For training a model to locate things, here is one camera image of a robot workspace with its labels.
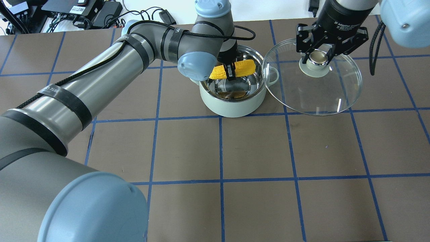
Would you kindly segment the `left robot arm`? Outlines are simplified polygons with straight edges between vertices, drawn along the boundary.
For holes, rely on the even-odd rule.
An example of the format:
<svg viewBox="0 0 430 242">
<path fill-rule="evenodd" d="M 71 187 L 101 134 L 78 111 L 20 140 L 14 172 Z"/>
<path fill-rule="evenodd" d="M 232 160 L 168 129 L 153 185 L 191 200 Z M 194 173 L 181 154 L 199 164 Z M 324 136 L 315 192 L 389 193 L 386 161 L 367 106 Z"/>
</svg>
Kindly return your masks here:
<svg viewBox="0 0 430 242">
<path fill-rule="evenodd" d="M 155 59 L 209 78 L 234 37 L 229 0 L 196 0 L 192 31 L 130 21 L 112 46 L 68 78 L 1 115 L 2 242 L 146 242 L 149 212 L 135 185 L 67 158 L 86 129 Z"/>
</svg>

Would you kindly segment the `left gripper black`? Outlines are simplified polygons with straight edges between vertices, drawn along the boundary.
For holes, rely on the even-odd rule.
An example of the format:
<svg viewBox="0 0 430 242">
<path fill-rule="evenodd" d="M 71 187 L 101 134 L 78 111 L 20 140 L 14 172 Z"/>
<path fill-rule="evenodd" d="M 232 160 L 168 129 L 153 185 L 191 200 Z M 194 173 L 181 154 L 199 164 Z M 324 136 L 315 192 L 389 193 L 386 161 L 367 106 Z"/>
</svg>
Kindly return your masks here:
<svg viewBox="0 0 430 242">
<path fill-rule="evenodd" d="M 238 56 L 238 43 L 236 40 L 229 40 L 223 43 L 222 48 L 217 56 L 217 61 L 225 64 L 226 80 L 236 80 L 235 63 Z"/>
</svg>

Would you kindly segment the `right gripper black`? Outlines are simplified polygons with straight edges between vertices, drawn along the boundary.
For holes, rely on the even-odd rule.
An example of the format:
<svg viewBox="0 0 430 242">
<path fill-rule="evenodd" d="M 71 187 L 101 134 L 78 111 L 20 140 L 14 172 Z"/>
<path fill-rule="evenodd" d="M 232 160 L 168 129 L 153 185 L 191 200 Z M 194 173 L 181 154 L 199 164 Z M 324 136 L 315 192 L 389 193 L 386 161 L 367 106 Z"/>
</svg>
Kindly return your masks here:
<svg viewBox="0 0 430 242">
<path fill-rule="evenodd" d="M 332 45 L 328 63 L 355 51 L 369 39 L 367 28 L 361 26 L 369 14 L 370 6 L 364 0 L 326 0 L 315 23 L 297 24 L 296 51 L 301 54 L 301 63 L 306 64 L 310 54 L 323 44 Z"/>
</svg>

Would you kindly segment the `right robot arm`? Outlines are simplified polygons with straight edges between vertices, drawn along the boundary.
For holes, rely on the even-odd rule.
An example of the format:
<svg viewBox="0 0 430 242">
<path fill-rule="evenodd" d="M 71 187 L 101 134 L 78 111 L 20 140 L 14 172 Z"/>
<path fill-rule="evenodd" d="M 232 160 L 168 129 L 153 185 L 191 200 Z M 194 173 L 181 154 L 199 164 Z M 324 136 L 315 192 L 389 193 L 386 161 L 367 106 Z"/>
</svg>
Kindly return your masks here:
<svg viewBox="0 0 430 242">
<path fill-rule="evenodd" d="M 348 55 L 369 39 L 364 20 L 380 4 L 383 26 L 405 48 L 429 46 L 430 3 L 428 0 L 326 0 L 315 23 L 298 24 L 296 51 L 305 64 L 310 54 L 324 44 L 327 57 Z"/>
</svg>

